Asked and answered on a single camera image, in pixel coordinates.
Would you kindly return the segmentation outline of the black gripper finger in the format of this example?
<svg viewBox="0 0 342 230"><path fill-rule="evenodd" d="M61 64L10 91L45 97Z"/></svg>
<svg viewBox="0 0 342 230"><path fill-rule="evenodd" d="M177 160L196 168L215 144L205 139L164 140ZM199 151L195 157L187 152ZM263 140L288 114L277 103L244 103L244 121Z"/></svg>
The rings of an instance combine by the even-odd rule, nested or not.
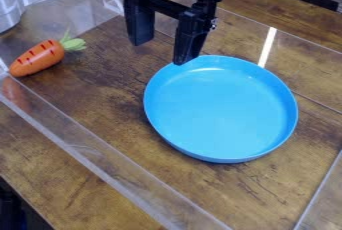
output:
<svg viewBox="0 0 342 230"><path fill-rule="evenodd" d="M207 34L215 28L216 18L208 18L193 9L179 15L172 59L175 65L183 65L199 56Z"/></svg>
<svg viewBox="0 0 342 230"><path fill-rule="evenodd" d="M153 38L154 12L138 0L124 0L124 17L129 41L138 46Z"/></svg>

